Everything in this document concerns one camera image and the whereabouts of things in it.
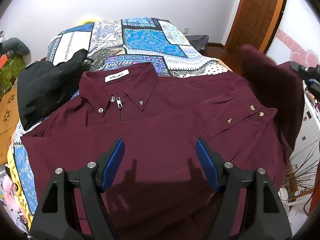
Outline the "maroon button-up shirt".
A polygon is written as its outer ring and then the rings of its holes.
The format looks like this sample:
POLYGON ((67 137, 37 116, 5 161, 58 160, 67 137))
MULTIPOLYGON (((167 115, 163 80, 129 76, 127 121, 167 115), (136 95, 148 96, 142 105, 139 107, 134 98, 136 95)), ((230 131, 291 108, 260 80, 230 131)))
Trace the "maroon button-up shirt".
POLYGON ((224 161, 264 168, 279 189, 304 112, 301 79, 244 45, 242 74, 158 76, 139 63, 85 72, 80 93, 22 137, 42 196, 58 167, 78 170, 125 144, 103 194, 121 239, 200 239, 213 211, 213 189, 196 156, 203 138, 224 161))

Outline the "white drawer cabinet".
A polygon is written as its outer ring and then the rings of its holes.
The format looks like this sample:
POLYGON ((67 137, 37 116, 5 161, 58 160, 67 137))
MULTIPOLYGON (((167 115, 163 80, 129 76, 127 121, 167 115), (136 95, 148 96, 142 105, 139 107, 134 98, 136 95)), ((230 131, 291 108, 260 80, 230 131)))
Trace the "white drawer cabinet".
POLYGON ((302 126, 298 134, 295 149, 290 157, 292 168, 306 167, 319 159, 319 109, 318 101, 304 88, 304 112, 302 126))

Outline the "wooden door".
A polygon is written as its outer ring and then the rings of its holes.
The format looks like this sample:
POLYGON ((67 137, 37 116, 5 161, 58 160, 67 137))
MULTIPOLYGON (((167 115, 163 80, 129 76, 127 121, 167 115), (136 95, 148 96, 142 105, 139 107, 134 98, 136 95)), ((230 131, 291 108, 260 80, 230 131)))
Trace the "wooden door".
POLYGON ((243 44, 265 52, 273 38, 284 0, 240 0, 225 48, 239 50, 243 44))

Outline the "black jacket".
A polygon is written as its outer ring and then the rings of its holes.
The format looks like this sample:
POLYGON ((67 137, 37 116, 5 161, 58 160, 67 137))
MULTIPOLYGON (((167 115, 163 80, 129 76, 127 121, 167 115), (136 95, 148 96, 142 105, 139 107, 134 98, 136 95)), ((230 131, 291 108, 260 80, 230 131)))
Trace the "black jacket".
POLYGON ((79 89, 82 74, 87 70, 88 51, 80 49, 71 59, 53 65, 37 61, 22 71, 17 79, 17 104, 24 130, 48 117, 71 99, 79 89))

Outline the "grey backpack on floor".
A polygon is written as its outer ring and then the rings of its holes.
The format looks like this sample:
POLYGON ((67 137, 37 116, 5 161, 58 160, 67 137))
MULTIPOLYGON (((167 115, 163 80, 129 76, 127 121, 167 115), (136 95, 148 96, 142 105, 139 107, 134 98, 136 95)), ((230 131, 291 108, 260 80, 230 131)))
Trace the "grey backpack on floor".
POLYGON ((189 43, 198 51, 204 52, 209 42, 208 35, 188 35, 186 36, 189 43))

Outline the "wooden folding table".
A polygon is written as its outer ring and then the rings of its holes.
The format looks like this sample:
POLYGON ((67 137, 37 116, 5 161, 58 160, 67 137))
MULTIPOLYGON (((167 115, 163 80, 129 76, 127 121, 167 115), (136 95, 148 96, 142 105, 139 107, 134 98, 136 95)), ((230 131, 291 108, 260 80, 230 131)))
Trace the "wooden folding table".
POLYGON ((0 164, 7 162, 7 151, 11 137, 19 120, 17 105, 17 88, 12 88, 1 100, 0 116, 0 164))

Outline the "blue patchwork bed quilt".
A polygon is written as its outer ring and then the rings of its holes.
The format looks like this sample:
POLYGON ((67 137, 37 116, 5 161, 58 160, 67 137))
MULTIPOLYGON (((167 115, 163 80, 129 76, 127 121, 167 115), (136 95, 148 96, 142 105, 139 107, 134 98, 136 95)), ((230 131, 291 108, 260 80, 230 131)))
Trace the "blue patchwork bed quilt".
POLYGON ((201 55, 170 22, 128 18, 85 24, 60 33, 49 45, 53 65, 80 49, 88 51, 87 70, 70 100, 26 130, 17 159, 27 157, 33 174, 25 189, 35 210, 53 169, 75 170, 96 160, 120 138, 125 153, 110 192, 112 199, 140 197, 133 183, 121 185, 131 162, 138 181, 161 206, 194 210, 212 196, 201 174, 192 177, 194 158, 186 110, 230 92, 229 72, 217 59, 201 55))

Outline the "green patterned storage bag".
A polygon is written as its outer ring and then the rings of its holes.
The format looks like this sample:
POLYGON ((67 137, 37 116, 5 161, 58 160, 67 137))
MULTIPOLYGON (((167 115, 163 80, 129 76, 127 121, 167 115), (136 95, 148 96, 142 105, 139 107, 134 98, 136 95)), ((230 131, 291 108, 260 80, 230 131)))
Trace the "green patterned storage bag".
POLYGON ((18 78, 21 71, 25 69, 25 62, 23 61, 21 56, 15 56, 9 58, 8 61, 1 68, 0 74, 0 97, 2 98, 4 94, 9 92, 16 79, 18 78))

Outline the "grey pillow on pile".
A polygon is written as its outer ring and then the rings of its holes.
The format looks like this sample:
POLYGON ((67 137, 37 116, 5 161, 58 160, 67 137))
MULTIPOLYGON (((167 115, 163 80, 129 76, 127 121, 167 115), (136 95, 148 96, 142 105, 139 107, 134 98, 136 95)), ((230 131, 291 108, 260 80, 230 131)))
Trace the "grey pillow on pile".
POLYGON ((30 53, 29 48, 18 38, 9 38, 1 43, 1 54, 13 51, 15 54, 25 56, 30 53))

